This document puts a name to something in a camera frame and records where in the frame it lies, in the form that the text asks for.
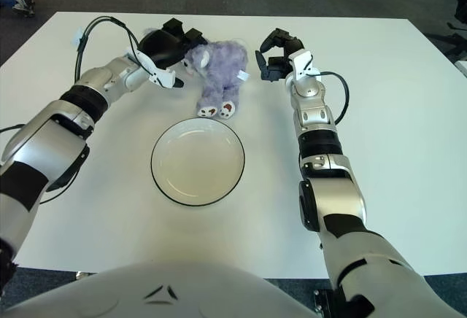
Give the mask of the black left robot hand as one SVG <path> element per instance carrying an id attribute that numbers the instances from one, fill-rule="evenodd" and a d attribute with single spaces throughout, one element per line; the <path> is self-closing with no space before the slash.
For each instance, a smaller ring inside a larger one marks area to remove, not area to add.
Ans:
<path id="1" fill-rule="evenodd" d="M 207 44 L 207 40 L 199 30 L 191 28 L 184 31 L 182 21 L 172 18 L 162 28 L 150 31 L 143 37 L 136 56 L 149 71 L 149 81 L 162 88 L 182 88 L 184 82 L 170 67 L 201 44 Z"/>

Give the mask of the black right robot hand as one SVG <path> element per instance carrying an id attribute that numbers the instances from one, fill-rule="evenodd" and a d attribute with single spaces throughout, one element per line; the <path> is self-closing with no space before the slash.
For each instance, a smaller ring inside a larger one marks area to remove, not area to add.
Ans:
<path id="1" fill-rule="evenodd" d="M 266 60 L 263 54 L 274 47 L 283 49 L 283 55 Z M 260 49 L 255 51 L 260 78 L 270 82 L 286 78 L 293 70 L 289 57 L 302 49 L 304 45 L 299 38 L 291 36 L 288 31 L 275 28 L 260 45 Z"/>

